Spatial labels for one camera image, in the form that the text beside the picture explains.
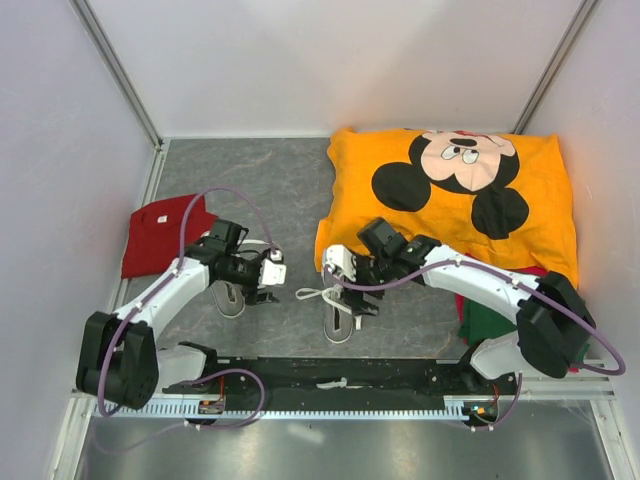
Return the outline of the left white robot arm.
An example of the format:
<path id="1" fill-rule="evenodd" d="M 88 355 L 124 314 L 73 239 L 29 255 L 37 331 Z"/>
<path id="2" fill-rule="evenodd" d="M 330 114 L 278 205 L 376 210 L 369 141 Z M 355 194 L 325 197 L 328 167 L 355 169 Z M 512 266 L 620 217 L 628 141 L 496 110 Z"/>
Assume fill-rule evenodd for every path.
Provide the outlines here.
<path id="1" fill-rule="evenodd" d="M 84 327 L 77 390 L 138 410 L 155 393 L 184 381 L 198 393 L 215 389 L 220 371 L 207 361 L 212 350 L 190 343 L 159 350 L 156 342 L 174 317 L 210 287 L 231 289 L 231 316 L 250 305 L 274 302 L 270 289 L 286 278 L 284 255 L 268 246 L 244 257 L 245 232 L 236 223 L 217 220 L 138 297 L 113 313 L 94 312 Z"/>

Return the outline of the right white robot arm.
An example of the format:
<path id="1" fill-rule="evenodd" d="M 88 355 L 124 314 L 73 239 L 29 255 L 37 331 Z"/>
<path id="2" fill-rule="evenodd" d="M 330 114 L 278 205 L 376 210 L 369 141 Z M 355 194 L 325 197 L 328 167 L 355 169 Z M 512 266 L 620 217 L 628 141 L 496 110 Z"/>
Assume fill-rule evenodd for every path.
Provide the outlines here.
<path id="1" fill-rule="evenodd" d="M 382 218 L 366 225 L 358 238 L 365 255 L 342 245 L 326 251 L 325 266 L 346 282 L 347 291 L 378 293 L 414 281 L 474 301 L 514 325 L 514 331 L 472 346 L 469 362 L 457 371 L 469 393 L 481 393 L 494 379 L 517 370 L 564 378 L 595 328 L 585 302 L 560 273 L 503 270 L 428 236 L 406 239 Z"/>

